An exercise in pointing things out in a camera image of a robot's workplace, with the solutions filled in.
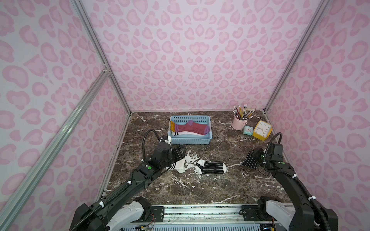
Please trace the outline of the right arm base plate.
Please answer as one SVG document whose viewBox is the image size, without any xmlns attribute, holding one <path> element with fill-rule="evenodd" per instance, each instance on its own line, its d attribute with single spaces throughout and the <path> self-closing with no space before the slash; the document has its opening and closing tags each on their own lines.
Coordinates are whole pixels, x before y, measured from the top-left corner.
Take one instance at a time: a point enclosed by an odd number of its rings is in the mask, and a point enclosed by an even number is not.
<svg viewBox="0 0 370 231">
<path fill-rule="evenodd" d="M 244 221 L 272 221 L 272 216 L 267 213 L 267 201 L 280 202 L 275 197 L 261 196 L 257 205 L 244 205 L 239 214 L 243 216 Z"/>
</svg>

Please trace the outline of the maroon purple sock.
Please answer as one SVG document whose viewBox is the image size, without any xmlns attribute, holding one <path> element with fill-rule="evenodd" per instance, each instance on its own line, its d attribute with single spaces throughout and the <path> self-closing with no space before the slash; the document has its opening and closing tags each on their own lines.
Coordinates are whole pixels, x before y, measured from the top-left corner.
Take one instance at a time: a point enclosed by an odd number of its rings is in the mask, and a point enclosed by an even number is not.
<svg viewBox="0 0 370 231">
<path fill-rule="evenodd" d="M 173 132 L 193 132 L 199 135 L 206 135 L 210 132 L 210 126 L 207 124 L 199 124 L 194 122 L 193 120 L 188 121 L 185 125 L 179 125 L 174 123 L 173 121 L 170 122 L 170 129 Z"/>
</svg>

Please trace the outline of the black striped sock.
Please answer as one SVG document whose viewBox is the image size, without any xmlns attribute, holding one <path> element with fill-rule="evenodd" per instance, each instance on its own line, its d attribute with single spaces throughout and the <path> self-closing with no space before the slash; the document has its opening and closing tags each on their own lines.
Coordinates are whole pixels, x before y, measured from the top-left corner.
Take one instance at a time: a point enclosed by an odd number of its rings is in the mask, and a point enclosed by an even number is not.
<svg viewBox="0 0 370 231">
<path fill-rule="evenodd" d="M 199 174 L 225 174 L 227 167 L 223 162 L 208 162 L 199 160 L 195 165 L 195 169 Z"/>
<path fill-rule="evenodd" d="M 257 169 L 258 166 L 262 165 L 264 155 L 265 153 L 262 148 L 253 149 L 248 152 L 246 158 L 240 163 L 240 165 L 251 169 Z"/>
</svg>

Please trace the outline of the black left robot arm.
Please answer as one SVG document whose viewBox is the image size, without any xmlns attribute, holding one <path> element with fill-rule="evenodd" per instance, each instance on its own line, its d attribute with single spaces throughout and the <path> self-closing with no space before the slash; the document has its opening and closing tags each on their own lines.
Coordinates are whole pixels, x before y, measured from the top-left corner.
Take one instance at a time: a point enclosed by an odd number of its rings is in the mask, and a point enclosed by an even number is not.
<svg viewBox="0 0 370 231">
<path fill-rule="evenodd" d="M 75 211 L 71 231 L 111 231 L 108 224 L 114 215 L 136 194 L 146 189 L 169 167 L 184 159 L 186 148 L 165 141 L 157 144 L 152 155 L 138 165 L 121 186 L 91 206 L 81 205 Z"/>
</svg>

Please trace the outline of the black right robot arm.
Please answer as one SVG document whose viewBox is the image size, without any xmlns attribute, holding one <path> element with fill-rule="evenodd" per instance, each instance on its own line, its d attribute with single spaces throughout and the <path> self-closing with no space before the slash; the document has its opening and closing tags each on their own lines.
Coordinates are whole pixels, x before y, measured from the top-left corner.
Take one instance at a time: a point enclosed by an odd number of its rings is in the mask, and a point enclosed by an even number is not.
<svg viewBox="0 0 370 231">
<path fill-rule="evenodd" d="M 283 160 L 282 151 L 282 144 L 269 143 L 265 149 L 257 149 L 256 159 L 259 166 L 281 184 L 294 206 L 294 212 L 287 211 L 283 206 L 267 203 L 267 213 L 287 231 L 337 231 L 337 214 L 334 210 L 325 208 L 309 192 L 293 166 Z"/>
</svg>

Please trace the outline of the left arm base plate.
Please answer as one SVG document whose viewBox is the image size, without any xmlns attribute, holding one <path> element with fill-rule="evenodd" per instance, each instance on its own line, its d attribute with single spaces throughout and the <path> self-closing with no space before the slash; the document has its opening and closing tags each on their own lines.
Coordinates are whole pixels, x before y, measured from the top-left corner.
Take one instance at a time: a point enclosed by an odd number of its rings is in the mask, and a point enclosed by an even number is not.
<svg viewBox="0 0 370 231">
<path fill-rule="evenodd" d="M 139 222 L 150 222 L 154 219 L 155 222 L 163 222 L 165 207 L 163 206 L 153 206 L 146 198 L 137 197 L 134 199 L 135 202 L 138 202 L 143 209 L 141 217 L 138 220 L 135 220 L 135 223 Z"/>
</svg>

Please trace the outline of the white sock with black bands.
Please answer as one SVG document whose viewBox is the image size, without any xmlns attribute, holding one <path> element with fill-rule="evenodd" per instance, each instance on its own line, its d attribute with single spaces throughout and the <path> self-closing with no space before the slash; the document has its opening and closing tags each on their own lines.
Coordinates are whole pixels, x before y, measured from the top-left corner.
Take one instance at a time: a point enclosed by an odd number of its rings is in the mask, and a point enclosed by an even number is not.
<svg viewBox="0 0 370 231">
<path fill-rule="evenodd" d="M 170 167 L 169 170 L 176 170 L 178 173 L 184 173 L 185 170 L 185 162 L 186 160 L 183 158 L 175 163 L 173 163 Z"/>
</svg>

